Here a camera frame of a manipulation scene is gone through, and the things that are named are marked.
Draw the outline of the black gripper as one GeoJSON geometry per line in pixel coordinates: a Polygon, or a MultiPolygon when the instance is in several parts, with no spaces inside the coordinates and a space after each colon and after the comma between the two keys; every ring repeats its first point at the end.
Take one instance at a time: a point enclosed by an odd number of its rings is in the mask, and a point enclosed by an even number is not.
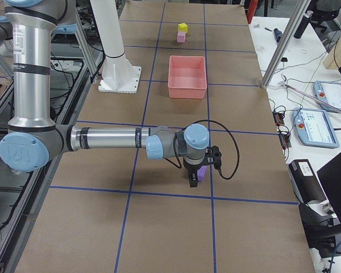
{"type": "Polygon", "coordinates": [[[189,186],[191,188],[196,188],[198,186],[198,175],[197,171],[202,167],[203,165],[197,164],[197,165],[190,165],[186,164],[185,168],[188,172],[188,178],[189,178],[189,186]]]}

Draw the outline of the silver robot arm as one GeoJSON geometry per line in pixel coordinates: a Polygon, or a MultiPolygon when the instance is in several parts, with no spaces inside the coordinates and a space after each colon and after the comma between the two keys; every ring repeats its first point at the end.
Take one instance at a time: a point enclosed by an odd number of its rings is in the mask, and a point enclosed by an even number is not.
{"type": "Polygon", "coordinates": [[[4,15],[0,15],[0,45],[2,44],[13,51],[13,26],[4,15]]]}
{"type": "Polygon", "coordinates": [[[13,26],[14,117],[0,141],[0,157],[10,168],[32,172],[69,151],[144,148],[152,160],[176,158],[198,184],[198,170],[210,164],[209,131],[200,123],[184,130],[125,127],[79,128],[58,125],[50,116],[51,35],[58,27],[77,29],[75,1],[6,1],[13,26]]]}

